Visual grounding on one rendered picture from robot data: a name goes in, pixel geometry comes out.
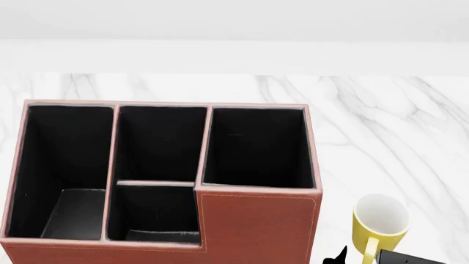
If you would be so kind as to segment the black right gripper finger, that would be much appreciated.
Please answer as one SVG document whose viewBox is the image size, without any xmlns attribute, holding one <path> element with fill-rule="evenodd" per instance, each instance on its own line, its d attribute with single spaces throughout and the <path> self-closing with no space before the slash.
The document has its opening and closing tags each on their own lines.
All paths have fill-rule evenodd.
<svg viewBox="0 0 469 264">
<path fill-rule="evenodd" d="M 325 258 L 322 261 L 322 264 L 346 264 L 345 263 L 346 256 L 347 256 L 347 246 L 344 246 L 344 248 L 342 249 L 342 251 L 337 257 Z"/>
<path fill-rule="evenodd" d="M 377 253 L 376 261 L 377 264 L 445 264 L 389 250 L 380 250 Z"/>
</svg>

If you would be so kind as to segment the yellow and white mug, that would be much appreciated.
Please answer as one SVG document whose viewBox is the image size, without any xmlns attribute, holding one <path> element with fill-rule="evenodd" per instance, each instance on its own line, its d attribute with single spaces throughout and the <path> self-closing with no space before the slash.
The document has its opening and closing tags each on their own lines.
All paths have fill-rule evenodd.
<svg viewBox="0 0 469 264">
<path fill-rule="evenodd" d="M 407 207 L 388 195 L 368 194 L 353 208 L 352 242 L 362 264 L 372 264 L 380 250 L 394 250 L 409 228 Z"/>
</svg>

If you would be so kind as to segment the brown leather desk caddy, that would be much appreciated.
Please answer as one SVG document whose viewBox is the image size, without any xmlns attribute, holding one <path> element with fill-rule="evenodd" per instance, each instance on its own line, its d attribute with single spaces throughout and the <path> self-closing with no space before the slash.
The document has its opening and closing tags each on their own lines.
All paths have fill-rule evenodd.
<svg viewBox="0 0 469 264">
<path fill-rule="evenodd" d="M 0 226 L 12 264 L 309 264 L 307 105 L 27 100 Z"/>
</svg>

